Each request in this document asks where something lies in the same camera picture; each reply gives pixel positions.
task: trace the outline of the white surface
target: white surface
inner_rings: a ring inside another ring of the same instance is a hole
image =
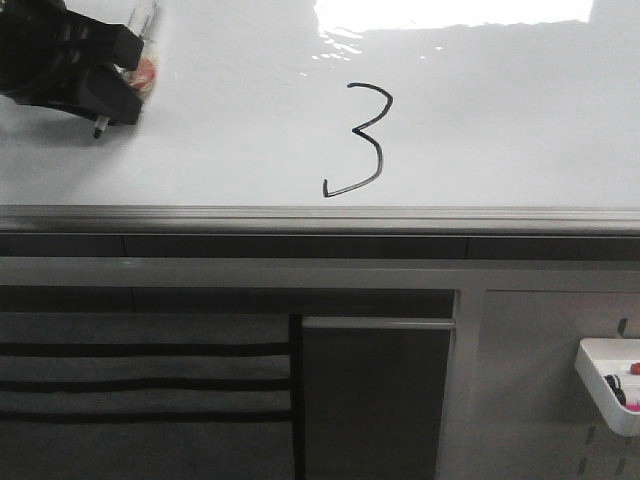
[[[626,437],[640,436],[640,412],[631,412],[622,407],[604,377],[618,375],[623,390],[629,392],[627,401],[635,403],[638,398],[637,379],[629,373],[629,367],[639,360],[640,340],[604,338],[583,339],[576,358],[576,370],[607,425]]]
[[[640,208],[640,2],[504,3],[165,0],[138,126],[0,98],[0,204]]]

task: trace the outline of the handwritten number 3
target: handwritten number 3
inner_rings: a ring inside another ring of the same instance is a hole
[[[353,87],[369,88],[371,90],[375,90],[376,92],[381,93],[387,98],[387,104],[385,105],[384,110],[382,110],[380,115],[351,130],[353,133],[365,139],[367,142],[369,142],[375,147],[376,153],[378,155],[378,169],[376,170],[376,173],[374,173],[371,177],[367,178],[366,180],[363,180],[360,183],[356,183],[355,185],[351,185],[350,187],[346,187],[341,190],[336,190],[335,192],[329,191],[329,181],[325,180],[322,186],[322,192],[324,193],[325,198],[335,197],[336,195],[342,195],[343,193],[351,192],[352,190],[356,190],[358,188],[369,185],[371,182],[375,181],[382,174],[382,167],[384,166],[384,154],[382,153],[382,147],[373,137],[370,137],[369,135],[364,133],[363,130],[365,128],[369,128],[371,125],[374,125],[375,123],[378,123],[380,120],[384,118],[384,116],[387,113],[389,113],[389,110],[391,110],[391,105],[393,105],[393,97],[386,90],[380,87],[376,87],[375,85],[371,85],[369,83],[350,83],[349,85],[347,85],[347,88],[353,88]]]

